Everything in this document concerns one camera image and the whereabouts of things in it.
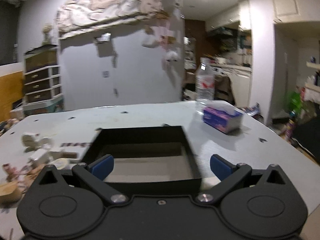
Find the black cardboard box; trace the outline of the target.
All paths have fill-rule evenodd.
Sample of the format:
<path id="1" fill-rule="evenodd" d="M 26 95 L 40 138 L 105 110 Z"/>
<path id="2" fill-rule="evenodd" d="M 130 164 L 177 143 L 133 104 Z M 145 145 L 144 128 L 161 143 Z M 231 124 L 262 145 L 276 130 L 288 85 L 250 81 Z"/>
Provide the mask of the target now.
<path id="1" fill-rule="evenodd" d="M 93 163 L 105 155 L 114 158 L 107 182 L 147 183 L 201 179 L 181 126 L 102 129 L 81 161 Z"/>

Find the round white tape measure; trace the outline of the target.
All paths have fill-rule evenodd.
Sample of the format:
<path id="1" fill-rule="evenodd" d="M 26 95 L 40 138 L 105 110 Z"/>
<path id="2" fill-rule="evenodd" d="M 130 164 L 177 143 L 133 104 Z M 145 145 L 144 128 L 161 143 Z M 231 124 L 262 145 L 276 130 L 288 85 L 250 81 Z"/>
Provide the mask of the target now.
<path id="1" fill-rule="evenodd" d="M 54 165 L 58 170 L 69 169 L 70 162 L 67 158 L 59 158 L 51 161 L 49 165 Z"/>

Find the white wall charger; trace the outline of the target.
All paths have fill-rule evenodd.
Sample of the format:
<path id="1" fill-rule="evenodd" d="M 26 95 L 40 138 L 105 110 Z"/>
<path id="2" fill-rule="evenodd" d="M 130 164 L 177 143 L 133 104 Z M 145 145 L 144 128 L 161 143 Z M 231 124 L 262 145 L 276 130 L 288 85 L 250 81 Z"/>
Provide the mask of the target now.
<path id="1" fill-rule="evenodd" d="M 28 158 L 28 160 L 29 163 L 31 163 L 31 166 L 36 168 L 49 162 L 49 153 L 46 149 L 39 148 Z"/>

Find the oval wooden block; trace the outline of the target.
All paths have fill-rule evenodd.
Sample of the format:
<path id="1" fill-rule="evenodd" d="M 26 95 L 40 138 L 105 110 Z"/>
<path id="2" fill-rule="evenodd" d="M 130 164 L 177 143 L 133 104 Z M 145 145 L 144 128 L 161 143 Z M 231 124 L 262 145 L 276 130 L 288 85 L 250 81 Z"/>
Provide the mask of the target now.
<path id="1" fill-rule="evenodd" d="M 18 187 L 18 182 L 12 181 L 0 185 L 0 203 L 13 203 L 20 200 L 22 192 Z"/>

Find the white suction hook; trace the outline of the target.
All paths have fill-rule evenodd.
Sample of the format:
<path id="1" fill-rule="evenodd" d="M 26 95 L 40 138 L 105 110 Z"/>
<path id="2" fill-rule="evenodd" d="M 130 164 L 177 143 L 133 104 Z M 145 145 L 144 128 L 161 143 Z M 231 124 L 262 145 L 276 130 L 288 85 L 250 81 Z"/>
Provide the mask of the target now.
<path id="1" fill-rule="evenodd" d="M 40 148 L 43 148 L 45 150 L 51 150 L 54 146 L 54 141 L 50 137 L 41 137 L 38 140 L 38 144 Z"/>

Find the purple tissue pack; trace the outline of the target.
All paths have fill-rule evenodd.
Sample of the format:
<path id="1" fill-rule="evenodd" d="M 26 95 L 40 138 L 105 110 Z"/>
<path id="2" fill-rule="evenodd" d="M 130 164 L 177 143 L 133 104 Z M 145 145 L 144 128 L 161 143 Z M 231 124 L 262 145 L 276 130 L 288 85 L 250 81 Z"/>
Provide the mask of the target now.
<path id="1" fill-rule="evenodd" d="M 239 129 L 244 112 L 222 100 L 214 100 L 203 109 L 202 120 L 205 124 L 228 134 Z"/>

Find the clear water bottle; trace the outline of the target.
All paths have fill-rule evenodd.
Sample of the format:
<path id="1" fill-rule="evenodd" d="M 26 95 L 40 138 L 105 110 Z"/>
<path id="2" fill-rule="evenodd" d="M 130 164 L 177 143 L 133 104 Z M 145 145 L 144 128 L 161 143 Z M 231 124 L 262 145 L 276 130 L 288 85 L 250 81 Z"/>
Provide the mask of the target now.
<path id="1" fill-rule="evenodd" d="M 203 110 L 208 103 L 214 100 L 215 92 L 215 72 L 210 65 L 210 59 L 202 57 L 200 59 L 200 66 L 196 71 L 196 111 L 203 115 Z"/>

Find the white drawer cabinet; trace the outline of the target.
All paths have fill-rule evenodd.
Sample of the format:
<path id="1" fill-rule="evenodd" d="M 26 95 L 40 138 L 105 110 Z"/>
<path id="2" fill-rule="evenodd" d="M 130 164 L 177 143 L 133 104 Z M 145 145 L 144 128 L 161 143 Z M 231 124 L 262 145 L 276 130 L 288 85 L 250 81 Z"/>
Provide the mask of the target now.
<path id="1" fill-rule="evenodd" d="M 60 66 L 46 66 L 24 73 L 26 103 L 54 100 L 62 95 Z"/>

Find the glass terrarium tank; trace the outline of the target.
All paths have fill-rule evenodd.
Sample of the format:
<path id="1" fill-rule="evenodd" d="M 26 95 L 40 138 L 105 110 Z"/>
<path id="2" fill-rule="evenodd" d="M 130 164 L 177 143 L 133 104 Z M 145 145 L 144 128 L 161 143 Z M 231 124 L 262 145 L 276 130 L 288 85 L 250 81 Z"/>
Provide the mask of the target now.
<path id="1" fill-rule="evenodd" d="M 45 44 L 24 54 L 25 72 L 57 65 L 57 45 Z"/>

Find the white plush toy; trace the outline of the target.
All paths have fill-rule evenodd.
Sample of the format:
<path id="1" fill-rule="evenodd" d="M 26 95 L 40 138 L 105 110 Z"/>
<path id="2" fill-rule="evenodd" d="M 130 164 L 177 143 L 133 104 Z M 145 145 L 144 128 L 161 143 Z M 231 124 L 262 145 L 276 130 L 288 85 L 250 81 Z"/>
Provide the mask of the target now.
<path id="1" fill-rule="evenodd" d="M 164 62 L 169 63 L 169 62 L 177 62 L 179 60 L 179 55 L 176 51 L 174 50 L 168 50 L 165 55 L 164 55 Z"/>

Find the floral wall shelf cloth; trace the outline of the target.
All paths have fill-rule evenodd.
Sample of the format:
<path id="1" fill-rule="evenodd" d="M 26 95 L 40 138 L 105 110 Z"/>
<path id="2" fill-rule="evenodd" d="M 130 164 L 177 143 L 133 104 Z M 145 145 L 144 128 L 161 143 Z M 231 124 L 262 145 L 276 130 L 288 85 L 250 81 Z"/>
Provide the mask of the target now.
<path id="1" fill-rule="evenodd" d="M 57 10 L 59 39 L 133 24 L 153 18 L 167 19 L 175 0 L 67 0 Z"/>

